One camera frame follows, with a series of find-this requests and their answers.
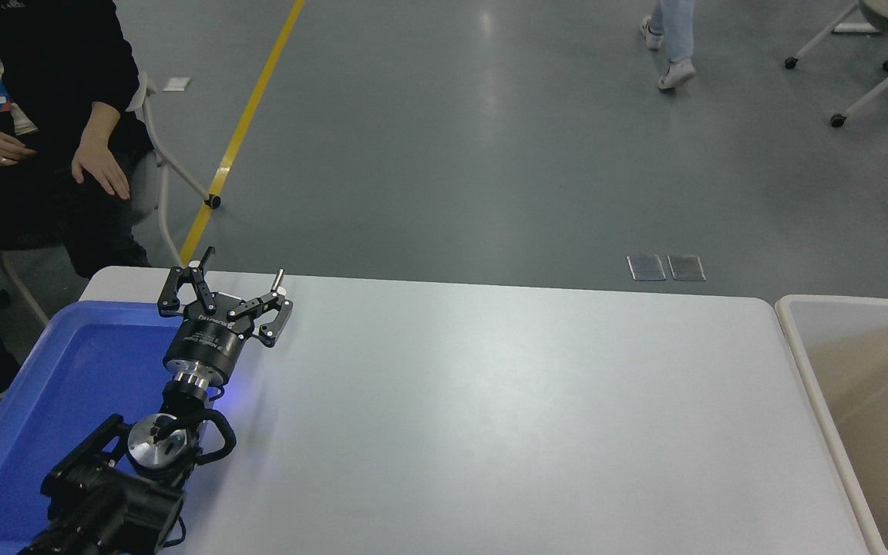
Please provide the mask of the person's left hand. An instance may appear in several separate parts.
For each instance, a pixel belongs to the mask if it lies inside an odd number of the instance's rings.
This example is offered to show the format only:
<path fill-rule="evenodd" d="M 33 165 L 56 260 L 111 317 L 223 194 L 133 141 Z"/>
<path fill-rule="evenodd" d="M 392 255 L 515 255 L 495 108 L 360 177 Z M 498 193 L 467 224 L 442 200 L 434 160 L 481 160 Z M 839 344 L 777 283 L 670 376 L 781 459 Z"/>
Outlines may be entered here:
<path fill-rule="evenodd" d="M 131 198 L 126 172 L 116 162 L 104 136 L 85 131 L 72 159 L 71 172 L 78 185 L 85 185 L 91 177 L 109 196 L 120 200 Z"/>

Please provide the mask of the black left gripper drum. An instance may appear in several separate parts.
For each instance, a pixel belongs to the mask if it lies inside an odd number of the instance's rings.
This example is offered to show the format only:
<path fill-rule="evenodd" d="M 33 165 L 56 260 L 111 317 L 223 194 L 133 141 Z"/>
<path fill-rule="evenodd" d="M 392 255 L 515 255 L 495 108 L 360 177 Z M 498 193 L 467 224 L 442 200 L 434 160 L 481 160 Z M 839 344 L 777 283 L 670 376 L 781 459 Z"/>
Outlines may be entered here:
<path fill-rule="evenodd" d="M 184 314 L 163 356 L 163 367 L 172 375 L 196 372 L 210 384 L 226 384 L 250 336 L 250 317 L 226 321 L 202 312 Z"/>

